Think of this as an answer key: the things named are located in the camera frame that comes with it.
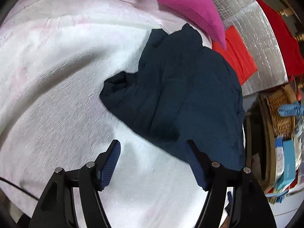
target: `blue box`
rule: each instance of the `blue box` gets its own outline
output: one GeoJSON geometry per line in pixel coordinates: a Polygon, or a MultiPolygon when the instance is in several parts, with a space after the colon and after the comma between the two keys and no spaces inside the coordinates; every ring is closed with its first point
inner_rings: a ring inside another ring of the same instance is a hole
{"type": "Polygon", "coordinates": [[[276,183],[277,190],[285,189],[295,179],[295,148],[293,140],[283,141],[284,172],[276,183]]]}

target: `red cloth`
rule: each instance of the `red cloth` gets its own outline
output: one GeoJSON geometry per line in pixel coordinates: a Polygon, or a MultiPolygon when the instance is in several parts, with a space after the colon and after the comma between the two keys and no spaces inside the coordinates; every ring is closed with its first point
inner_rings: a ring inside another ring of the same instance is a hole
{"type": "Polygon", "coordinates": [[[284,60],[287,76],[300,76],[304,74],[304,60],[300,52],[298,42],[293,38],[286,23],[281,16],[262,0],[256,0],[264,11],[284,60]]]}
{"type": "Polygon", "coordinates": [[[243,39],[234,26],[225,31],[227,50],[212,41],[212,49],[220,53],[237,73],[241,85],[257,71],[252,56],[244,45],[243,39]]]}

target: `blue glove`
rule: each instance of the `blue glove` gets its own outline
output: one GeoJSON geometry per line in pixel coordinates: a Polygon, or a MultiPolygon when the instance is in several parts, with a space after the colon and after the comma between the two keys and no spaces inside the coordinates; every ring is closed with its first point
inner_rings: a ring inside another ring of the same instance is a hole
{"type": "Polygon", "coordinates": [[[297,101],[292,104],[284,104],[279,107],[278,113],[282,117],[304,116],[304,105],[300,105],[297,101]]]}

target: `paper packaging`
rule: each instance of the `paper packaging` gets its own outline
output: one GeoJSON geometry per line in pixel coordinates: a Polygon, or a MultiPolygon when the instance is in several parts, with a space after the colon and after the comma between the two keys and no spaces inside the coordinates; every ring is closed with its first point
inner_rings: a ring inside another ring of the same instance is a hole
{"type": "Polygon", "coordinates": [[[275,170],[275,181],[277,181],[284,172],[284,151],[283,151],[283,136],[279,136],[275,139],[275,152],[276,152],[276,170],[275,170]]]}
{"type": "Polygon", "coordinates": [[[284,172],[276,183],[276,189],[285,189],[295,179],[295,148],[293,140],[283,141],[284,172]]]}

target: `black cable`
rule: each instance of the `black cable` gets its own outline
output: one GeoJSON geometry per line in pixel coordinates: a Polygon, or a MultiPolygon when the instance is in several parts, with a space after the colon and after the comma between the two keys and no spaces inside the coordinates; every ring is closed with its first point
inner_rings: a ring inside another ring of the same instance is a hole
{"type": "Polygon", "coordinates": [[[10,181],[4,179],[3,177],[0,177],[0,181],[6,182],[7,184],[9,184],[9,185],[11,185],[11,186],[17,188],[18,190],[20,190],[20,191],[22,191],[23,193],[27,194],[28,196],[32,197],[32,198],[35,199],[36,201],[39,200],[36,196],[34,196],[34,195],[32,195],[31,193],[29,193],[28,191],[26,191],[26,190],[24,190],[24,189],[18,187],[17,185],[11,183],[10,181]]]}

